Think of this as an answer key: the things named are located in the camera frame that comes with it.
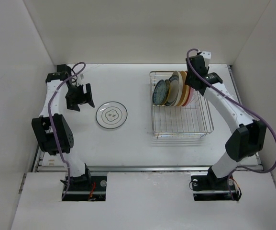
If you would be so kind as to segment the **orange plate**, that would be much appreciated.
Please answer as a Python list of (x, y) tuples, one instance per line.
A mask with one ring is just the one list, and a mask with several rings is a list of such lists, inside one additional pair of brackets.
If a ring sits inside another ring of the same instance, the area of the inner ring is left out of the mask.
[(187, 73), (185, 71), (181, 71), (180, 73), (182, 74), (182, 77), (183, 77), (183, 95), (184, 95), (180, 105), (185, 106), (185, 103), (188, 99), (190, 87), (185, 84)]

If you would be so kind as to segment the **yellow patterned plate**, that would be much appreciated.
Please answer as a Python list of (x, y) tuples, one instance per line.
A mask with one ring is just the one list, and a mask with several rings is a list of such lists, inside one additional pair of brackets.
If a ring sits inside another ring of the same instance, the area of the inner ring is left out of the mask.
[(170, 94), (170, 90), (171, 90), (170, 80), (166, 79), (165, 83), (166, 83), (166, 94), (165, 94), (165, 99), (164, 99), (163, 105), (165, 105), (167, 103), (167, 100), (168, 100), (168, 97), (169, 97), (169, 94)]

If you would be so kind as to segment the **green rim white plate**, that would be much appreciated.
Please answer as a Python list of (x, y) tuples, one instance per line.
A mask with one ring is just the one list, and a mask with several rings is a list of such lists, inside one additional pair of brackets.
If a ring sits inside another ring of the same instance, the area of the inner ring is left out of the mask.
[(178, 94), (179, 94), (179, 87), (180, 87), (179, 73), (177, 71), (173, 72), (172, 76), (168, 80), (170, 83), (170, 87), (169, 87), (169, 94), (165, 102), (165, 106), (172, 106), (176, 103)]

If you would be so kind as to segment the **white plate dark rim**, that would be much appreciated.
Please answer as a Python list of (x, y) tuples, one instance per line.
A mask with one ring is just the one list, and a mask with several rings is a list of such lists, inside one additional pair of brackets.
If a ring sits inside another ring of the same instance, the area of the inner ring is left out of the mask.
[(120, 102), (111, 101), (102, 104), (96, 111), (96, 121), (104, 129), (117, 129), (121, 127), (128, 117), (126, 107)]

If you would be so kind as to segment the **blue green patterned plate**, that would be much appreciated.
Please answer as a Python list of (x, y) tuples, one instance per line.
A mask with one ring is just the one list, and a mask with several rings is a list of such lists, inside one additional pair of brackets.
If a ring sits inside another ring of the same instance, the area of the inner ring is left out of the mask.
[(166, 82), (165, 80), (160, 80), (153, 91), (153, 105), (158, 106), (163, 103), (166, 98)]

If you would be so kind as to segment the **pink plate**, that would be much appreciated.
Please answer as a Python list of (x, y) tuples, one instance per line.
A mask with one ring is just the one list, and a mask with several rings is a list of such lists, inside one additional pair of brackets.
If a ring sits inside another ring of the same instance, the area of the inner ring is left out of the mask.
[(188, 104), (190, 104), (190, 102), (192, 101), (193, 95), (194, 95), (194, 89), (191, 87), (190, 91), (189, 91), (188, 99), (187, 99), (187, 101), (185, 103), (185, 106), (187, 106)]

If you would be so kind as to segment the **cream plate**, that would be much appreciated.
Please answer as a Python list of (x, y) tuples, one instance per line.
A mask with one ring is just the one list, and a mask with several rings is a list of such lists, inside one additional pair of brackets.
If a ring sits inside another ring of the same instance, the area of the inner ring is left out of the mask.
[(172, 105), (173, 107), (177, 106), (178, 103), (180, 102), (180, 99), (181, 99), (181, 96), (182, 96), (182, 91), (183, 91), (183, 77), (182, 77), (182, 74), (180, 73), (180, 71), (176, 71), (176, 73), (179, 76), (179, 81), (178, 81), (179, 88), (178, 88), (177, 99), (174, 102), (174, 104)]

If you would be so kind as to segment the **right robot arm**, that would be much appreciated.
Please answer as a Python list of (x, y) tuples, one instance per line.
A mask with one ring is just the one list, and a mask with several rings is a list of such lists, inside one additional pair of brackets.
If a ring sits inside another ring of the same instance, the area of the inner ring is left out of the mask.
[(208, 170), (206, 183), (216, 189), (244, 158), (251, 157), (264, 146), (266, 124), (246, 113), (228, 92), (221, 77), (209, 73), (204, 57), (186, 58), (185, 84), (198, 91), (219, 112), (228, 125), (231, 136), (225, 143), (225, 153)]

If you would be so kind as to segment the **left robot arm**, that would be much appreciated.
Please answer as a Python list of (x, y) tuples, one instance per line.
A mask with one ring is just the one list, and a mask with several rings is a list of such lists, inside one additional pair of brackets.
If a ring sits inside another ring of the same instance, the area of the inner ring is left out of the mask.
[(79, 62), (80, 70), (74, 70), (66, 64), (56, 67), (56, 72), (49, 73), (45, 84), (46, 98), (40, 115), (32, 119), (32, 128), (42, 152), (51, 156), (59, 156), (67, 178), (61, 182), (66, 188), (79, 187), (81, 190), (90, 188), (92, 179), (87, 165), (71, 153), (74, 146), (74, 134), (67, 123), (62, 109), (80, 111), (80, 105), (94, 107), (91, 85), (81, 84), (78, 79), (86, 68), (86, 63)]

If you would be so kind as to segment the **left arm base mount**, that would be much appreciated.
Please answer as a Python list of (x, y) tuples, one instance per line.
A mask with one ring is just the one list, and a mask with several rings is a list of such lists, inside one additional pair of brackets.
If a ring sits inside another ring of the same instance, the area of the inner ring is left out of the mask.
[(69, 188), (67, 179), (61, 182), (64, 184), (62, 201), (106, 201), (106, 175), (70, 177)]

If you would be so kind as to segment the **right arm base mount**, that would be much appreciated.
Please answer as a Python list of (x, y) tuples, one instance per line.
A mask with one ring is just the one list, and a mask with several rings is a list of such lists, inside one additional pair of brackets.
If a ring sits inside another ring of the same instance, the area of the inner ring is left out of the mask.
[(194, 201), (239, 201), (242, 191), (231, 176), (211, 181), (208, 175), (191, 175), (189, 183)]

